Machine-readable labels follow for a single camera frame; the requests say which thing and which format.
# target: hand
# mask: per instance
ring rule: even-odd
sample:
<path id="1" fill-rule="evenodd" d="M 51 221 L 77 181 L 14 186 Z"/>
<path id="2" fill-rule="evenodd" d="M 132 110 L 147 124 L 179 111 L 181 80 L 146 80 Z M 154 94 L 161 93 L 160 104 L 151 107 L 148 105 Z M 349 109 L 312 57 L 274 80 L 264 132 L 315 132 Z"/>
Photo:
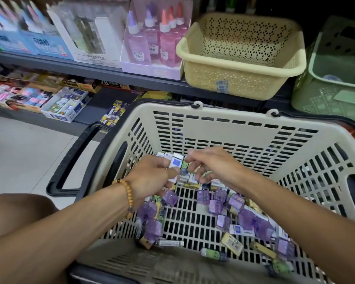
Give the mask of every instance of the hand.
<path id="1" fill-rule="evenodd" d="M 136 207 L 148 196 L 163 194 L 163 187 L 172 187 L 168 180 L 177 176 L 180 170 L 177 167 L 166 169 L 169 165 L 170 161 L 164 157 L 145 155 L 125 177 L 132 189 Z"/>
<path id="2" fill-rule="evenodd" d="M 240 175 L 247 171 L 240 162 L 231 156 L 222 147 L 210 147 L 199 150 L 189 149 L 186 162 L 191 164 L 188 167 L 190 172 L 196 172 L 196 180 L 200 183 L 208 183 L 212 179 L 219 179 L 231 189 L 240 188 Z M 203 177 L 204 172 L 212 171 Z"/>

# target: white floor tile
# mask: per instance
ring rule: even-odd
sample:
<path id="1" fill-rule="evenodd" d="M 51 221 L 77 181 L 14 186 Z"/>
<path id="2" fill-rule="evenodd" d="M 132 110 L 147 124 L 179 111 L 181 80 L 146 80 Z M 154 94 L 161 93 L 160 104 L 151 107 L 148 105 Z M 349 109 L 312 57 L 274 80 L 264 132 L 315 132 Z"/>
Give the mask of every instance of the white floor tile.
<path id="1" fill-rule="evenodd" d="M 77 139 L 78 139 L 77 137 L 74 137 L 71 140 L 71 142 L 63 150 L 63 152 L 59 155 L 57 160 L 53 163 L 53 165 L 49 168 L 49 170 L 45 173 L 45 175 L 42 177 L 42 179 L 39 181 L 39 183 L 31 192 L 31 193 L 41 194 L 49 197 L 50 199 L 53 200 L 54 204 L 59 209 L 62 209 L 72 204 L 75 200 L 75 197 L 51 197 L 46 194 L 45 189 L 51 177 L 53 176 L 55 170 L 57 169 L 58 165 L 61 163 L 63 157 L 66 155 L 68 150 L 71 148 L 71 146 L 74 144 L 74 142 Z M 95 149 L 97 148 L 98 144 L 99 142 L 91 141 L 87 145 L 87 147 L 85 148 L 85 150 L 83 151 L 79 159 L 77 160 L 75 166 L 71 170 L 71 173 L 67 177 L 67 180 L 63 186 L 64 189 L 75 189 L 80 187 L 85 173 L 85 169 L 87 168 L 88 163 L 92 157 L 92 154 L 95 152 Z"/>
<path id="2" fill-rule="evenodd" d="M 0 193 L 29 193 L 72 135 L 0 117 Z"/>

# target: person's right hand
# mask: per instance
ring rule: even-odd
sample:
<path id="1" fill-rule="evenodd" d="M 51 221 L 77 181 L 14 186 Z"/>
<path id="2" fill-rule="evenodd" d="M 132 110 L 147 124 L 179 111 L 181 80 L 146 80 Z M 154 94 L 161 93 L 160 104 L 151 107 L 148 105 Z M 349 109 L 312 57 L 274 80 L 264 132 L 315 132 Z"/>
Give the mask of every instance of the person's right hand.
<path id="1" fill-rule="evenodd" d="M 230 188 L 240 188 L 241 175 L 247 173 L 248 170 L 222 147 L 189 149 L 185 162 L 191 163 L 189 172 L 194 172 L 196 168 L 200 167 L 196 172 L 196 180 L 200 183 L 219 179 Z M 212 172 L 203 177 L 206 171 Z"/>

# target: person's left hand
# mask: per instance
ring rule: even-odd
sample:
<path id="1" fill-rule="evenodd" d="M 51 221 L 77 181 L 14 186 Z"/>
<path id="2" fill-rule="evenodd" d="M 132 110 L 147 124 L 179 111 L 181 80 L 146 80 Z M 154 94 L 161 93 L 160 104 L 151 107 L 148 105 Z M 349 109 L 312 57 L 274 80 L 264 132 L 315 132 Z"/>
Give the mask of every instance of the person's left hand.
<path id="1" fill-rule="evenodd" d="M 146 197 L 162 194 L 162 188 L 171 188 L 172 184 L 168 180 L 179 175 L 179 168 L 172 167 L 170 160 L 154 155 L 145 155 L 135 165 L 132 171 L 125 177 L 128 181 L 136 206 L 143 203 Z"/>

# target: pink display box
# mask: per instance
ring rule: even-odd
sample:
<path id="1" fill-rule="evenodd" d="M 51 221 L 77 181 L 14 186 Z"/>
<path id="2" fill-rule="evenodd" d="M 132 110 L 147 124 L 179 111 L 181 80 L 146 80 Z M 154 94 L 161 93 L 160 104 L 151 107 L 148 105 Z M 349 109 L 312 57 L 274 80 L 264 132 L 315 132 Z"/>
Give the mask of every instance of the pink display box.
<path id="1" fill-rule="evenodd" d="M 170 6 L 174 7 L 174 13 L 178 9 L 178 3 L 183 6 L 183 14 L 185 24 L 191 25 L 192 11 L 193 11 L 193 1 L 192 0 L 131 0 L 130 9 L 133 11 L 134 16 L 137 18 L 138 23 L 144 23 L 146 18 L 146 5 L 153 2 L 157 7 L 158 24 L 162 21 L 162 10 L 165 9 L 168 12 Z M 121 50 L 121 68 L 126 73 L 146 75 L 158 78 L 175 79 L 180 80 L 183 76 L 183 64 L 177 65 L 173 68 L 162 65 L 159 60 L 154 60 L 152 65 L 142 65 L 130 62 L 128 51 L 126 50 L 125 42 Z"/>

